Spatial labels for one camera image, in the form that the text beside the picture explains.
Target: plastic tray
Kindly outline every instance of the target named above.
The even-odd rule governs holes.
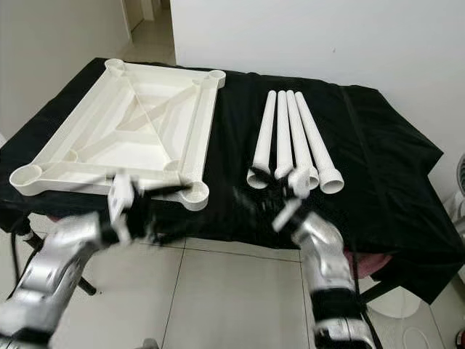
[[[157,199],[203,209],[202,182],[217,90],[223,71],[189,71],[111,59],[62,126],[10,183],[23,195],[45,190],[106,195],[105,176],[125,171],[141,188],[191,182]]]

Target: white plastic pipe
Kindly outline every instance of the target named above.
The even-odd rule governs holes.
[[[262,125],[260,126],[259,138],[256,141],[253,167],[262,169],[270,173],[270,149],[271,137],[273,133],[273,119],[275,118],[276,92],[269,91],[267,102],[264,106]],[[256,189],[263,189],[267,186],[256,178],[252,171],[247,173],[247,183]]]
[[[292,143],[296,156],[296,168],[289,175],[289,184],[299,198],[306,198],[311,189],[318,187],[318,171],[313,166],[312,157],[305,137],[304,127],[297,108],[296,96],[289,90],[286,92],[291,124]]]
[[[275,178],[286,176],[294,167],[291,150],[291,134],[289,133],[288,103],[286,93],[278,92],[278,137],[276,149]]]
[[[326,149],[323,138],[318,131],[317,124],[313,119],[312,113],[310,113],[307,102],[305,102],[304,95],[301,92],[297,92],[296,100],[302,123],[312,149],[313,158],[318,168],[320,188],[322,192],[326,194],[337,193],[344,187],[344,180],[342,179],[341,172],[334,168],[328,149]]]

